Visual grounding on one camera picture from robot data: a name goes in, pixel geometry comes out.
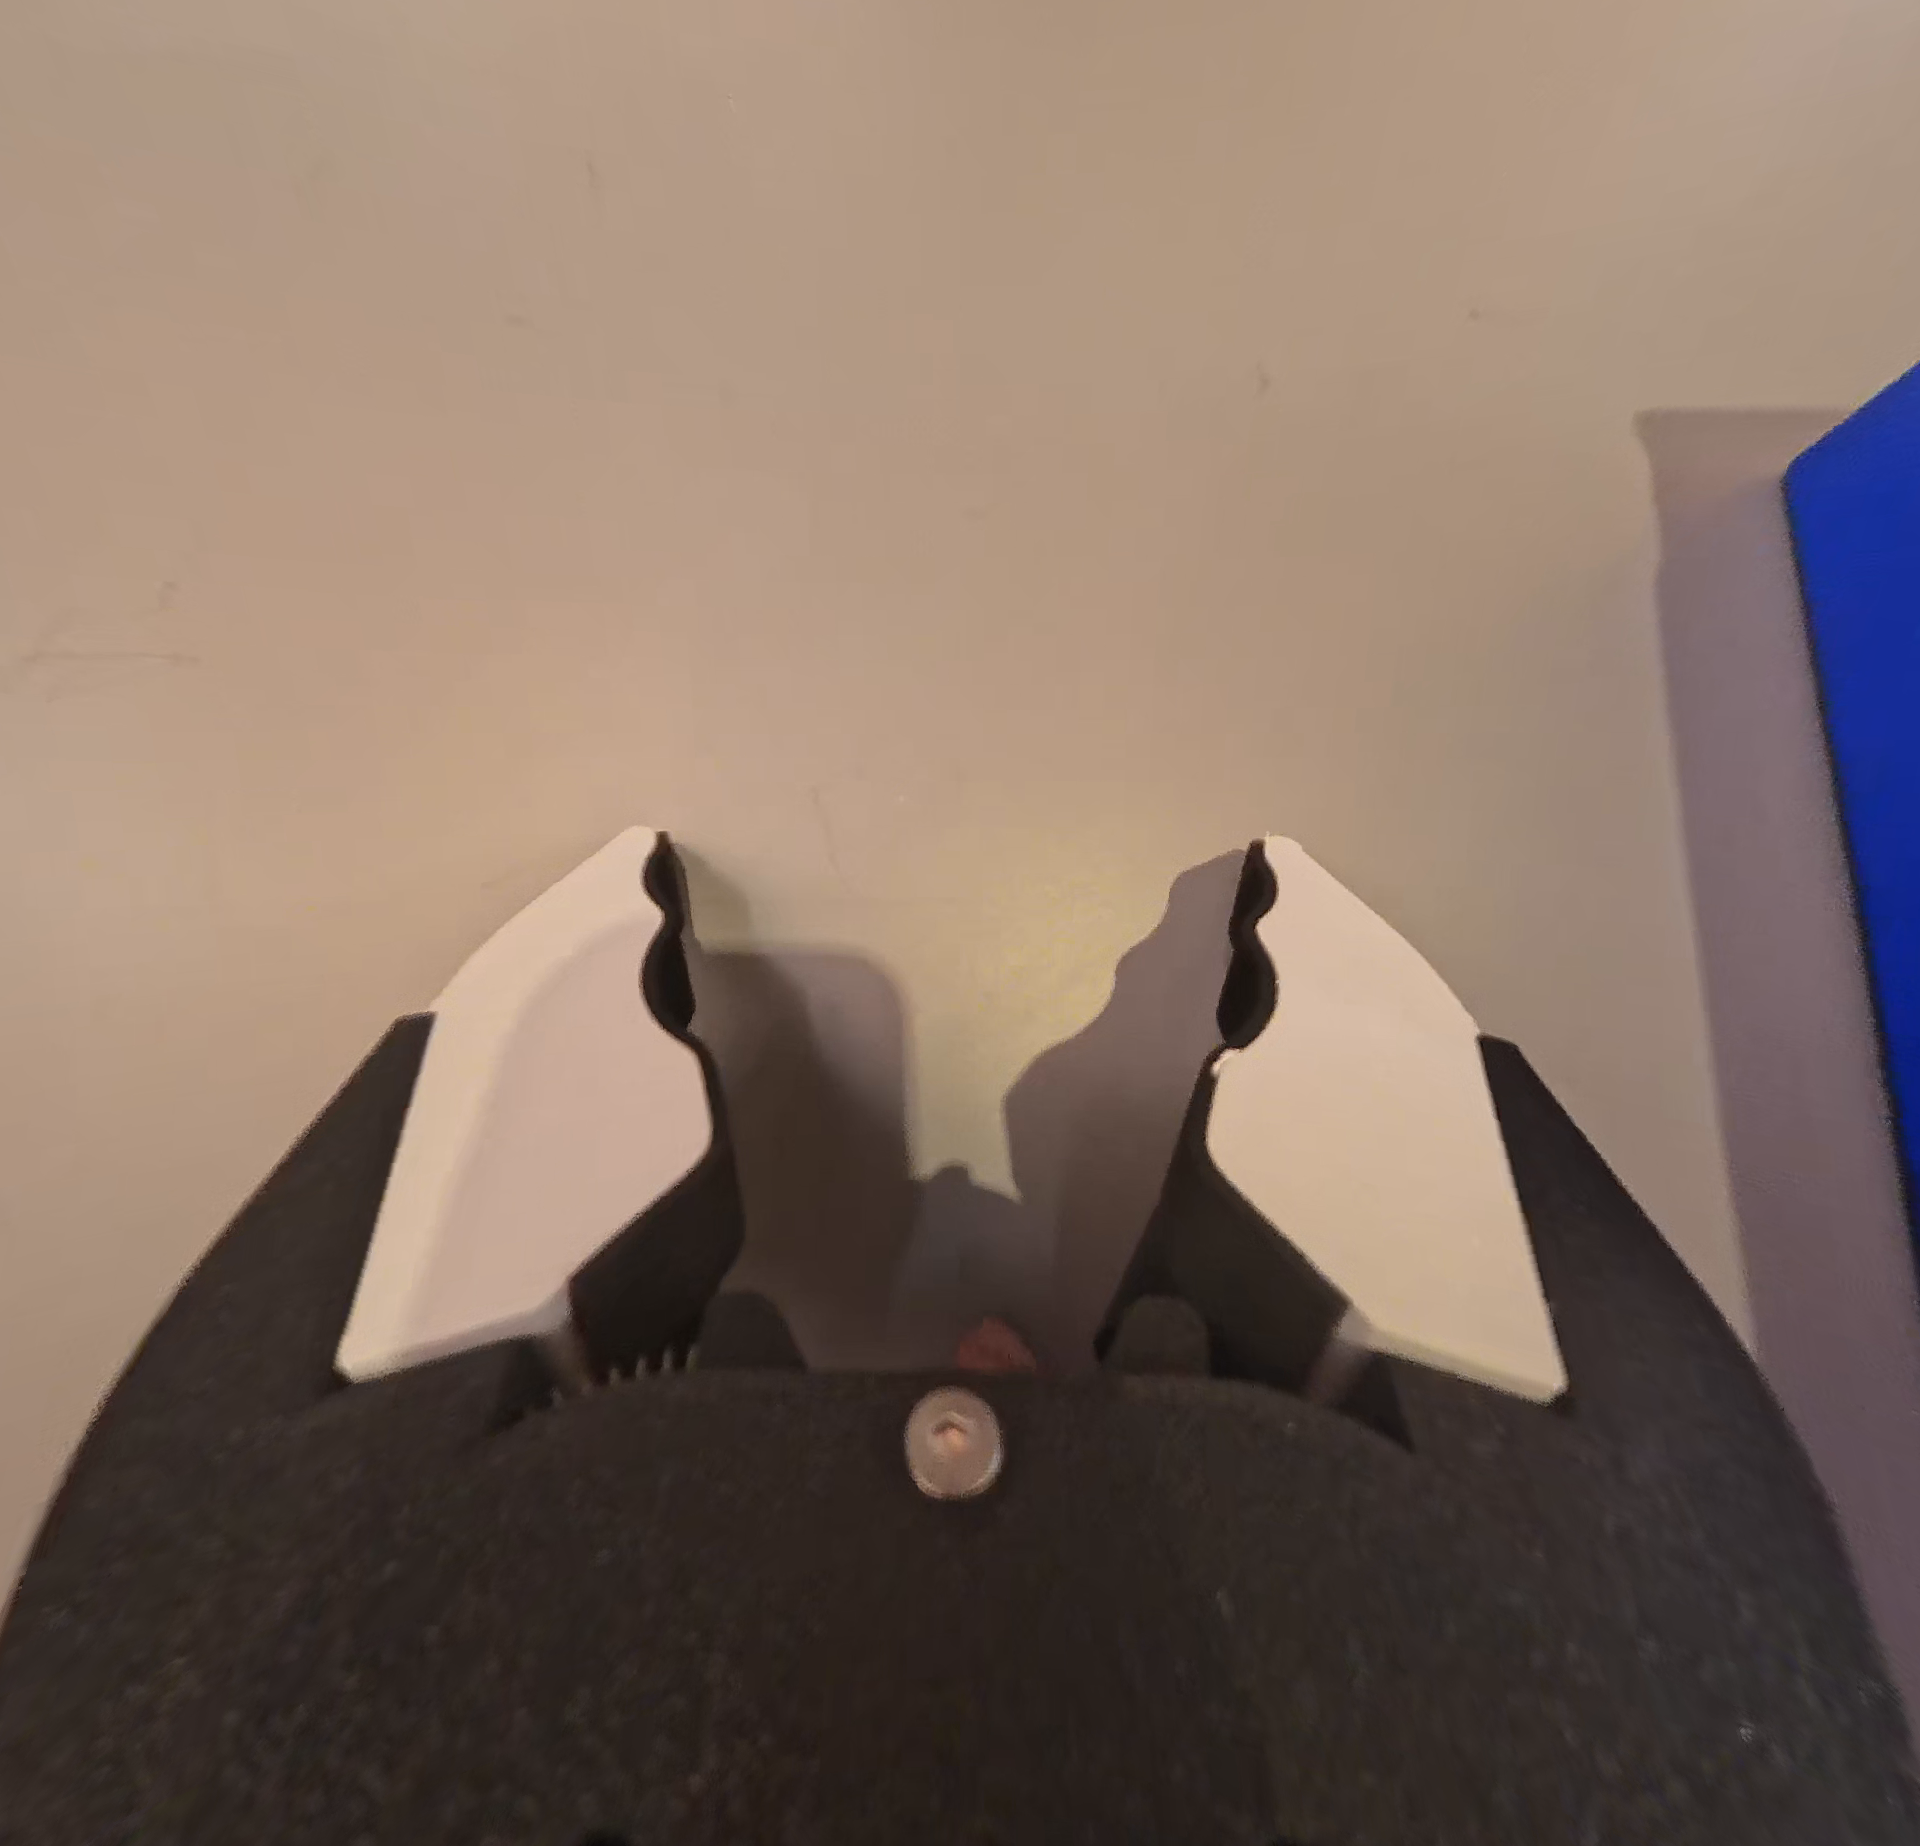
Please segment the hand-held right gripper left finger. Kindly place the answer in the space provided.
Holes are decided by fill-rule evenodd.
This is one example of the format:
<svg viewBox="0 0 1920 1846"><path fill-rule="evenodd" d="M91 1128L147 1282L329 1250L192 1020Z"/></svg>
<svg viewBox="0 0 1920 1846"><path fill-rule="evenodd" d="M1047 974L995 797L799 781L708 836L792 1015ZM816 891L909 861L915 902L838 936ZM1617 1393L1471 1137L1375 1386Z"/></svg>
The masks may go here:
<svg viewBox="0 0 1920 1846"><path fill-rule="evenodd" d="M429 1034L337 1370L501 1342L564 1380L693 1346L745 1236L727 1105L693 1031L687 878L635 826L458 968Z"/></svg>

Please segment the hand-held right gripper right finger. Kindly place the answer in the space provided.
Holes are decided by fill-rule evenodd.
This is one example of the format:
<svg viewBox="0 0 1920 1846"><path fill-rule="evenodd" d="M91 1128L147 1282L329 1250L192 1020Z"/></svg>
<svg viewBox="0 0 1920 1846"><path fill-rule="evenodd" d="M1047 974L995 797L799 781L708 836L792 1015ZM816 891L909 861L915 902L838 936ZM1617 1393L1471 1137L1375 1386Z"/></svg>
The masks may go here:
<svg viewBox="0 0 1920 1846"><path fill-rule="evenodd" d="M1328 1410L1362 1412L1398 1363L1558 1402L1568 1370L1483 1035L1419 947L1262 836L1216 1024L1099 1362L1178 1314L1214 1376Z"/></svg>

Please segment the blue plastic bin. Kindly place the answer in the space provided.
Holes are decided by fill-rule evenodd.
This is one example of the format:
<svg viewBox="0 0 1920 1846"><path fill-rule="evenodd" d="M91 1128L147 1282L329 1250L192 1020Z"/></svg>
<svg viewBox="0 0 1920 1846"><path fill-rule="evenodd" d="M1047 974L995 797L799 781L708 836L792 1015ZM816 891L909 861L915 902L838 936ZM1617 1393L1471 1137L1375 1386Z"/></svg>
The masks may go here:
<svg viewBox="0 0 1920 1846"><path fill-rule="evenodd" d="M1919 1223L1919 369L1791 460L1786 514L1908 1225Z"/></svg>

